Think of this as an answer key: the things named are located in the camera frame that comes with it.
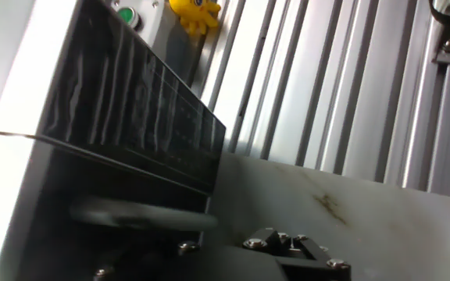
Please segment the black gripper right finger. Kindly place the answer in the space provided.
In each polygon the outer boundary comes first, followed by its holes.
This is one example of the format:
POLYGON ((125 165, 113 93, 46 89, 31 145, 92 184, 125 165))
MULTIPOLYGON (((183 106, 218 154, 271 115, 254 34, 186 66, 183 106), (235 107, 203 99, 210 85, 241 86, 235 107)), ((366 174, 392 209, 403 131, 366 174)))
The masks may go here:
POLYGON ((351 280, 351 266, 332 258, 325 247, 305 234, 294 237, 274 228, 260 229, 242 242, 245 250, 264 254, 287 280, 351 280))

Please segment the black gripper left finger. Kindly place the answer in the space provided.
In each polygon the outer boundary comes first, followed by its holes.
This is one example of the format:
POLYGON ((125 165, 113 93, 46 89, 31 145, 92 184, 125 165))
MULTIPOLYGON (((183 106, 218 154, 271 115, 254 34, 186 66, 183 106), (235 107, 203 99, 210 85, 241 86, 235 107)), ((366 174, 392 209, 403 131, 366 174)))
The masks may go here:
POLYGON ((193 240, 144 240, 131 242, 99 257, 94 281, 157 280, 176 257, 196 252, 193 240))

